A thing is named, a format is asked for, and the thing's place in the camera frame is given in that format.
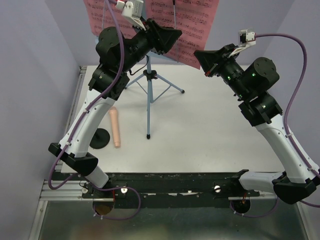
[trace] cable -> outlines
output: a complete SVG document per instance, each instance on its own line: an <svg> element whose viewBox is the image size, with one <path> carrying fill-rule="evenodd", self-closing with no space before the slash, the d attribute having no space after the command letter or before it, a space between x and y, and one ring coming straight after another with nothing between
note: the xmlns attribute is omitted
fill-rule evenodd
<svg viewBox="0 0 320 240"><path fill-rule="evenodd" d="M304 79L304 76L305 76L305 73L306 73L306 69L307 69L307 50L306 50L306 47L305 45L303 44L303 42L298 39L297 37L295 36L292 36L292 35L289 35L289 34L284 34L284 33L266 33L266 34L256 34L255 35L255 38L262 38L262 37L283 37L283 38L288 38L288 39L291 39L291 40L294 40L296 41L301 49L302 49L302 53L303 53L303 66L302 66L302 71L301 71L301 75L300 75L300 78L299 78L299 81L293 91L293 94L289 100L289 103L286 107L286 110L284 112L284 117L283 117L283 124L284 124L284 129L285 129L285 132L286 134L288 135L288 138L291 142L291 144L293 145L294 149L296 150L296 152L298 153L298 155L301 157L301 159L303 160L303 162L305 163L305 165L311 169L311 172L316 175L318 178L320 178L320 174L312 169L312 166L311 164L308 162L308 160L306 159L306 157L304 156L304 154L301 152L301 150L299 149L298 145L296 144L295 140L293 139L293 137L290 135L290 130L289 130L289 126L288 126L288 115L289 115L289 111L290 111L290 108L291 108L291 105L297 95L297 92L301 86L301 83ZM311 207L315 207L315 208L320 208L320 205L316 205L316 204L312 204L312 203L308 203L306 201L301 201L303 204L306 204L308 206L311 206Z"/></svg>
<svg viewBox="0 0 320 240"><path fill-rule="evenodd" d="M137 215L139 213L139 211L141 209L141 198L140 198L140 195L137 192L137 190L135 190L134 188L129 187L129 186L126 186L126 187L118 186L118 187L113 187L113 188L109 188L109 189L101 189L101 188L98 188L98 187L96 187L94 185L92 185L92 186L95 189L98 189L99 191L103 191L103 192L114 191L114 190L119 190L119 189L129 189L129 190L133 191L138 197L138 207L137 207L136 211L134 212L134 214L132 214L130 216L127 216L127 217L112 217L112 216L100 215L100 214L98 214L96 212L96 208L93 207L94 216L98 215L99 217L101 217L103 219L109 219L109 220L128 220L128 219L132 219L135 215Z"/></svg>
<svg viewBox="0 0 320 240"><path fill-rule="evenodd" d="M139 69L138 69L137 71L135 71L134 73L131 72L131 69L129 70L129 73L130 73L131 76L135 75L137 72L139 72L141 69L143 69L143 68L145 68L145 67L147 66L147 64L148 64L148 62L149 62L149 56L148 56L148 55L145 55L145 57L146 57L146 64L145 64L143 67L139 68Z"/></svg>
<svg viewBox="0 0 320 240"><path fill-rule="evenodd" d="M69 138L67 139L67 142L70 143L73 139L73 136L75 135L81 121L84 119L85 115L89 112L89 110L92 108L92 106L102 97L104 96L105 94L107 94L111 89L112 87L117 83L121 73L122 73L122 70L123 70L123 67L124 67L124 62L125 62L125 47L124 47L124 41L122 39L122 33L121 33L121 30L120 30L120 27L119 27L119 24L118 24L118 21L116 19L116 16L114 14L114 11L112 10L111 8L111 5L110 5L110 2L108 0L105 0L105 3L110 11L110 14L111 14L111 17L112 17L112 20L114 22L114 25L115 25L115 29L116 29L116 33L118 35L118 39L119 39L119 45L120 45L120 65L119 65L119 69L118 69L118 72L116 73L116 76L114 78L114 80L112 81L112 83L110 84L110 86L108 86L106 88L106 90L104 90L99 96L97 96L86 108L86 112L83 112L79 119L77 120L77 122L75 123L74 125L74 128L73 130L71 131L70 135L69 135ZM50 173L49 173L49 178L48 178L48 186L50 189L52 190L57 190L59 189L60 187L62 187L67 181L69 181L72 177L74 177L75 175L77 175L77 173L74 173L72 175L70 175L69 177L67 177L62 183L60 183L58 186L52 186L52 175L55 171L55 167L57 165L57 163L59 162L60 158L62 157L62 155L65 153L66 149L68 148L69 145L65 145L61 152L59 153L58 157L56 158L56 160L54 161L51 169L50 169Z"/></svg>
<svg viewBox="0 0 320 240"><path fill-rule="evenodd" d="M236 210L235 210L235 208L234 208L234 204L233 204L232 201L230 201L230 208L231 208L231 210L233 211L233 214L235 214L235 215L238 215L238 216L241 216L241 217L244 217L244 218L258 219L258 218L263 218L263 217L266 217L266 216L268 216L268 215L270 215L270 214L273 214L273 213L276 211L276 209L277 209L277 207L278 207L278 205L279 205L279 202L280 202L280 199L277 197L277 198L276 198L276 202L275 202L273 208L272 208L270 211L266 212L266 213L263 214L263 215L257 215L257 216L254 216L254 215L244 215L243 213L236 212Z"/></svg>

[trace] wall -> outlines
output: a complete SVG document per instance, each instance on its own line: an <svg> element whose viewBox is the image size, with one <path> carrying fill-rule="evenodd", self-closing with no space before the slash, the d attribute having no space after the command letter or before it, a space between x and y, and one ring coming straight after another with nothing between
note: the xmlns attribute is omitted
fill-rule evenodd
<svg viewBox="0 0 320 240"><path fill-rule="evenodd" d="M44 0L0 1L0 233L28 239L79 67Z"/></svg>
<svg viewBox="0 0 320 240"><path fill-rule="evenodd" d="M305 44L308 63L304 80L291 107L288 123L295 136L310 157L320 165L320 2L319 0L296 0L278 32L294 35ZM290 39L274 37L265 57L271 58L280 74L280 80L270 90L280 106L285 109L296 87L302 70L303 55L297 43ZM320 204L320 190L308 198ZM320 210L309 208L314 228L320 234Z"/></svg>
<svg viewBox="0 0 320 240"><path fill-rule="evenodd" d="M57 22L71 52L79 65L98 65L95 36L91 33L88 14L83 0L45 0ZM259 33L276 32L294 0L220 0L207 41L206 50L216 50L224 45L238 44L238 31L250 27ZM261 56L270 39L241 54L239 62L248 64ZM174 64L174 61L153 59L155 64Z"/></svg>

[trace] white table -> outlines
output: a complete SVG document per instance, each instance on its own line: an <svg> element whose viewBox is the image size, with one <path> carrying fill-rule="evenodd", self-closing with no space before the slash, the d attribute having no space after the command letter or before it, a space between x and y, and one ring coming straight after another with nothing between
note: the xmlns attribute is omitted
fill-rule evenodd
<svg viewBox="0 0 320 240"><path fill-rule="evenodd" d="M132 71L140 68L136 65ZM96 66L89 66L76 113L84 102ZM222 78L205 77L202 70L185 65L152 65L164 78L185 90L170 88L151 105L151 139L146 139L147 95L135 83L115 103L119 112L121 148L111 138L103 149L89 148L105 172L261 172L283 171L267 141L240 112L236 97ZM139 83L147 89L147 79ZM156 97L168 85L153 81ZM100 128L112 136L107 114ZM63 173L74 173L63 164Z"/></svg>

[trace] pink paper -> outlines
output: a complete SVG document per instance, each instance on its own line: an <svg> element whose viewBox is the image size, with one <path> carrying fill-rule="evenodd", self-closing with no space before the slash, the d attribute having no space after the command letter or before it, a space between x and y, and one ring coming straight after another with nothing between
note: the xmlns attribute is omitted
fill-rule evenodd
<svg viewBox="0 0 320 240"><path fill-rule="evenodd" d="M83 0L86 11L88 13L91 32L99 36L102 31L102 19L104 14L104 23L103 28L115 26L114 21L111 18L109 9L107 4L105 5L104 12L104 0ZM135 30L132 28L132 24L130 24L127 20L125 20L122 16L119 9L115 7L114 4L111 4L114 15L119 23L121 28L121 32L126 39L131 39L134 35L136 35Z"/></svg>
<svg viewBox="0 0 320 240"><path fill-rule="evenodd" d="M91 31L99 36L102 31L104 0L83 0L90 22ZM176 28L182 30L182 35L167 57L200 69L200 64L194 56L195 50L204 50L213 24L219 0L175 0ZM172 0L145 0L146 14L160 26L175 27L174 6ZM121 32L126 39L131 39L136 32L126 21L119 9L111 5ZM114 26L107 5L105 5L103 27Z"/></svg>
<svg viewBox="0 0 320 240"><path fill-rule="evenodd" d="M200 69L195 50L204 50L219 0L175 0L176 28L182 30L167 57ZM145 0L146 14L160 26L175 27L172 0Z"/></svg>

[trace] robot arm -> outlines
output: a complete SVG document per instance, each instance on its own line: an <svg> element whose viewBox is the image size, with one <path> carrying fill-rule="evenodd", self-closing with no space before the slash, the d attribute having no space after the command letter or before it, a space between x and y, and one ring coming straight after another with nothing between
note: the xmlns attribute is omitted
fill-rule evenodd
<svg viewBox="0 0 320 240"><path fill-rule="evenodd" d="M275 193L288 204L294 204L316 190L318 177L299 156L285 132L282 109L267 92L278 80L272 60L259 57L246 70L236 62L239 53L255 44L252 30L239 32L240 44L229 44L217 51L195 51L207 77L222 77L238 97L241 113L267 140L281 161L285 172L264 173L241 171L237 176L239 187ZM295 136L292 136L312 169L319 166L307 155Z"/></svg>
<svg viewBox="0 0 320 240"><path fill-rule="evenodd" d="M98 159L88 152L88 148L101 120L118 100L129 82L126 72L143 59L149 51L159 55L167 53L182 34L181 30L161 27L152 19L140 19L144 28L135 27L137 33L132 39L126 39L122 36L124 64L120 78L109 92L89 107L88 105L111 85L117 75L121 60L116 28L108 27L100 33L99 42L96 45L96 51L100 56L100 65L94 71L89 82L89 89L80 112L60 142L51 143L49 146L49 151L58 157L64 146L67 145L68 148L60 159L99 188L107 183L109 177L99 168ZM74 135L72 140L68 142L72 131L75 131Z"/></svg>

